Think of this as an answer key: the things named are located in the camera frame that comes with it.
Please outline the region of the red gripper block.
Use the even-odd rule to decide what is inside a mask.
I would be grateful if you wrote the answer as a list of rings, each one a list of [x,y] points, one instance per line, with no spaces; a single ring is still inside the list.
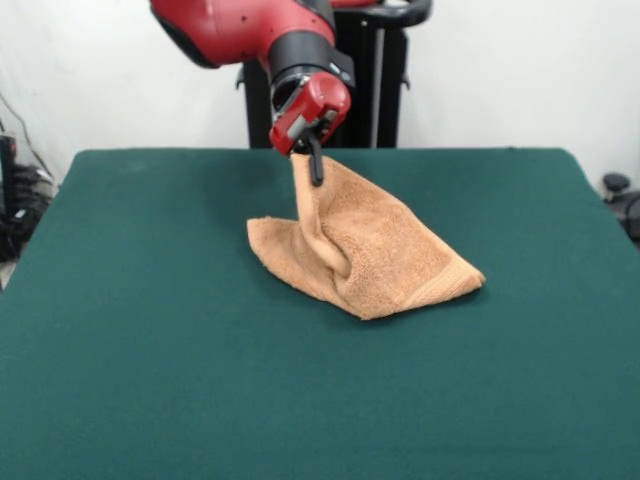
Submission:
[[[336,76],[315,72],[290,77],[272,95],[272,126],[269,138],[281,154],[307,154],[314,187],[324,182],[321,143],[345,120],[349,112],[349,89]]]

